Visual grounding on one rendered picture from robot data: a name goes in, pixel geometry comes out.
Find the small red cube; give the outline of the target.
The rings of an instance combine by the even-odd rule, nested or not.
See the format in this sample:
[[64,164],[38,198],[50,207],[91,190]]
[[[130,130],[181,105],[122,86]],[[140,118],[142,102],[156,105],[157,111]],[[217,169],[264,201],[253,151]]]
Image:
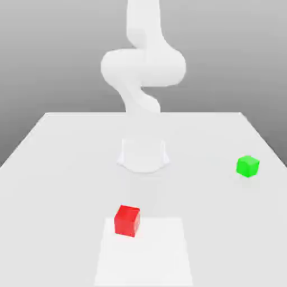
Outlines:
[[114,217],[114,231],[116,234],[135,237],[140,225],[140,209],[120,205]]

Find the small green cube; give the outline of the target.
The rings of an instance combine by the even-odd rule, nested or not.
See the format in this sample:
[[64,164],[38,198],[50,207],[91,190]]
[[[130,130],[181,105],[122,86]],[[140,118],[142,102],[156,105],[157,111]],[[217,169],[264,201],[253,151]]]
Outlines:
[[260,161],[250,155],[245,155],[237,160],[236,172],[247,178],[257,174]]

